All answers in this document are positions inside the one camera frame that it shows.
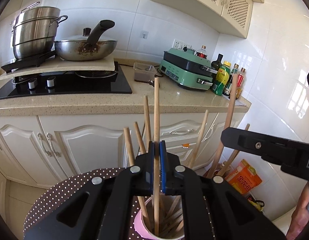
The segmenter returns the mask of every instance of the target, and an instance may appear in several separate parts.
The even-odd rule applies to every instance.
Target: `black glass cooktop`
[[[16,85],[9,81],[0,88],[0,99],[60,94],[132,94],[120,65],[114,64],[117,73],[105,78],[84,78],[75,71],[42,73],[36,76],[34,89],[29,89],[28,81]],[[53,77],[55,85],[48,88],[47,79]]]

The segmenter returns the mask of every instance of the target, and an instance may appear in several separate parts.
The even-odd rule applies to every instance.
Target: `orange bag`
[[[256,174],[256,170],[245,159],[239,163],[239,166],[234,171],[225,177],[225,180],[241,194],[247,193],[262,182]]]

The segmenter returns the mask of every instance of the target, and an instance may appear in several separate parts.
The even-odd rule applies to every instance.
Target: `speckled beige countertop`
[[[132,94],[69,94],[30,96],[0,100],[0,115],[60,115],[60,114],[140,114],[143,96],[149,98],[153,113],[154,87],[135,82],[133,68],[122,66]],[[10,80],[1,80],[0,87]],[[234,112],[247,112],[247,106],[235,106]],[[227,112],[229,101],[211,91],[190,91],[179,87],[168,77],[160,78],[161,113]]]

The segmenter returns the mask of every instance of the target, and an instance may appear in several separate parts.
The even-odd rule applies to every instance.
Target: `green electric grill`
[[[164,52],[159,70],[186,89],[209,90],[217,71],[207,59],[169,49]]]

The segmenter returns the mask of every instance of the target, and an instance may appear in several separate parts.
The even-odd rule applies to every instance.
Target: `person's arm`
[[[307,204],[309,203],[309,183],[307,183],[299,197],[296,210],[291,216],[291,224],[287,232],[287,240],[294,240],[309,221]]]

